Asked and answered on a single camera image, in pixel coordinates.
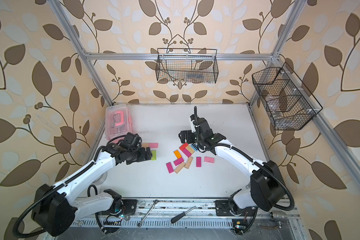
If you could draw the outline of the green block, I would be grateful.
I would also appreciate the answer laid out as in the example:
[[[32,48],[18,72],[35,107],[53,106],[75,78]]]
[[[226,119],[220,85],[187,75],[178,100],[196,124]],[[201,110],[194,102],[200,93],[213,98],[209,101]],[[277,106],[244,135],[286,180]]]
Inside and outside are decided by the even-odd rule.
[[[151,158],[151,160],[152,160],[152,161],[155,161],[156,159],[157,159],[157,153],[156,153],[155,150],[153,150],[153,151],[152,151],[152,158]]]

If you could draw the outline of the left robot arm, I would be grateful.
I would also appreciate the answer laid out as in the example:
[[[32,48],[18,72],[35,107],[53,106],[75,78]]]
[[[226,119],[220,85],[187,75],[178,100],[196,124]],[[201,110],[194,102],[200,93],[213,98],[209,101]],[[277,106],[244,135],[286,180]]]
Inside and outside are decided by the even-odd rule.
[[[108,170],[121,163],[130,165],[150,161],[152,156],[151,149],[142,146],[142,139],[137,134],[127,133],[109,140],[105,146],[97,149],[93,160],[75,173],[53,186],[44,184],[38,188],[34,203],[13,225],[14,237],[26,239],[45,232],[56,237],[75,221],[111,209],[118,195],[110,189],[84,200],[77,198]],[[20,224],[27,214],[31,214],[41,230],[28,234],[20,231]]]

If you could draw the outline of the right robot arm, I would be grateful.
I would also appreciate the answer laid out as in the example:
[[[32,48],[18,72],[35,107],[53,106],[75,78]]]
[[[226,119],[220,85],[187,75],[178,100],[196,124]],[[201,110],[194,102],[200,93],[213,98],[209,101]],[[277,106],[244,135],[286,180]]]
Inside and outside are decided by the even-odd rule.
[[[292,211],[295,200],[287,188],[278,165],[263,162],[235,147],[225,136],[214,133],[205,118],[198,116],[197,109],[190,116],[191,130],[181,131],[183,144],[196,144],[200,153],[211,152],[244,173],[249,179],[247,190],[239,189],[228,198],[227,209],[232,216],[242,217],[252,210],[253,217],[245,226],[237,225],[233,231],[244,235],[255,222],[258,210],[269,212],[272,208]]]

